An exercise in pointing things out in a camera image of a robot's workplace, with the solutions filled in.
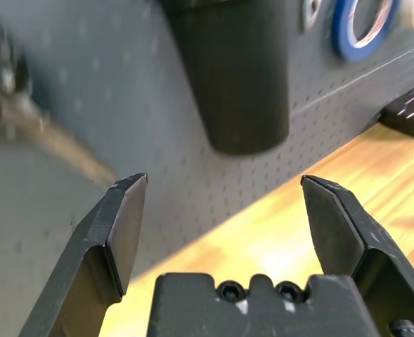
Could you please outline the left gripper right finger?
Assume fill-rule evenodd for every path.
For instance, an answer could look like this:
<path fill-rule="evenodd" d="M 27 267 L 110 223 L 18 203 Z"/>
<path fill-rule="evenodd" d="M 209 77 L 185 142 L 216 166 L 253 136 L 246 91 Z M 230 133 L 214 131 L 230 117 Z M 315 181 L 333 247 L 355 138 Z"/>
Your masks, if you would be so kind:
<path fill-rule="evenodd" d="M 350 276 L 381 336 L 414 336 L 414 267 L 341 185 L 301 179 L 313 246 L 327 275 Z"/>

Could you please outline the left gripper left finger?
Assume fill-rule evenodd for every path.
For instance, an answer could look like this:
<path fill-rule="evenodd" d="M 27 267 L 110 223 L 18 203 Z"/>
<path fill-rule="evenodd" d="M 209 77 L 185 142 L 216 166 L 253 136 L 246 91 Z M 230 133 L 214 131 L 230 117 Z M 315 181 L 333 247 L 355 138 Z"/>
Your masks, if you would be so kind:
<path fill-rule="evenodd" d="M 148 176 L 118 180 L 76 226 L 21 336 L 98 336 L 127 292 Z"/>

